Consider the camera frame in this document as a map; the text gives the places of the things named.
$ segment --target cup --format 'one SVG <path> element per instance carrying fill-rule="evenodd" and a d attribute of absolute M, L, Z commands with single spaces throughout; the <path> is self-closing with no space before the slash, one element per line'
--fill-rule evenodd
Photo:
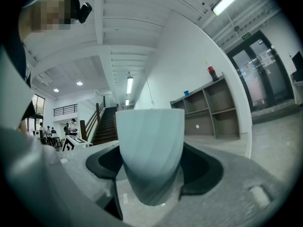
<path fill-rule="evenodd" d="M 180 168 L 184 110 L 119 111 L 116 125 L 125 172 L 136 197 L 149 206 L 165 203 Z"/>

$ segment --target exit sign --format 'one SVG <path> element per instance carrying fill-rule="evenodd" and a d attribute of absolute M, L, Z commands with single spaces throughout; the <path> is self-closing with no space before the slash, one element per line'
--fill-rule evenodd
<path fill-rule="evenodd" d="M 242 39 L 243 40 L 246 40 L 248 37 L 250 37 L 250 33 L 246 33 L 245 35 L 242 36 Z"/>

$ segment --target wooden staircase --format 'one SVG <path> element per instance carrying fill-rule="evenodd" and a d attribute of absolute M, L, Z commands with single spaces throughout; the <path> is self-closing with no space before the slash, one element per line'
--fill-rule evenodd
<path fill-rule="evenodd" d="M 93 138 L 92 143 L 94 146 L 118 140 L 114 124 L 114 115 L 116 111 L 116 107 L 105 109 Z"/>

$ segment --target window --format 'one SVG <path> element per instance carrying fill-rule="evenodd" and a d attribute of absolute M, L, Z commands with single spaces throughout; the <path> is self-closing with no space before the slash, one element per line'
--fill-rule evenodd
<path fill-rule="evenodd" d="M 33 133 L 33 131 L 35 131 L 35 119 L 28 118 L 28 132 Z"/>
<path fill-rule="evenodd" d="M 43 122 L 45 99 L 35 94 L 32 98 L 32 101 L 35 108 L 35 114 L 32 117 L 25 119 L 27 131 L 31 134 L 33 131 L 39 130 L 40 123 Z"/>
<path fill-rule="evenodd" d="M 40 123 L 43 122 L 42 119 L 35 119 L 36 120 L 36 130 L 38 131 L 40 129 Z"/>
<path fill-rule="evenodd" d="M 32 98 L 32 101 L 33 101 L 33 105 L 34 105 L 36 114 L 43 116 L 45 99 L 35 94 Z"/>
<path fill-rule="evenodd" d="M 36 114 L 43 115 L 43 109 L 44 109 L 44 98 L 38 97 Z"/>

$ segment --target wooden shelf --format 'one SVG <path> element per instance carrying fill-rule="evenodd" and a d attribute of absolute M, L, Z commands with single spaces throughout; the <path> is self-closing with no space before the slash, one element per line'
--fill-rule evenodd
<path fill-rule="evenodd" d="M 234 108 L 232 94 L 225 80 L 221 80 L 204 89 L 211 113 Z"/>
<path fill-rule="evenodd" d="M 200 109 L 200 110 L 196 110 L 190 113 L 186 113 L 185 116 L 187 115 L 192 115 L 192 114 L 199 114 L 199 113 L 208 113 L 209 109 L 208 108 L 204 108 L 204 109 Z"/>
<path fill-rule="evenodd" d="M 214 135 L 212 116 L 208 110 L 185 117 L 185 135 Z"/>
<path fill-rule="evenodd" d="M 224 76 L 170 104 L 172 108 L 185 110 L 185 135 L 240 138 L 237 110 Z"/>
<path fill-rule="evenodd" d="M 219 114 L 219 113 L 225 113 L 225 112 L 228 112 L 228 111 L 231 111 L 231 110 L 236 110 L 236 108 L 229 108 L 229 109 L 217 111 L 217 112 L 212 113 L 212 115 Z"/>
<path fill-rule="evenodd" d="M 239 138 L 239 124 L 236 110 L 212 114 L 215 136 L 218 139 Z"/>
<path fill-rule="evenodd" d="M 183 100 L 177 101 L 171 105 L 172 108 L 180 108 L 185 110 L 185 104 Z"/>
<path fill-rule="evenodd" d="M 187 113 L 208 108 L 206 98 L 202 90 L 184 98 L 184 104 Z"/>

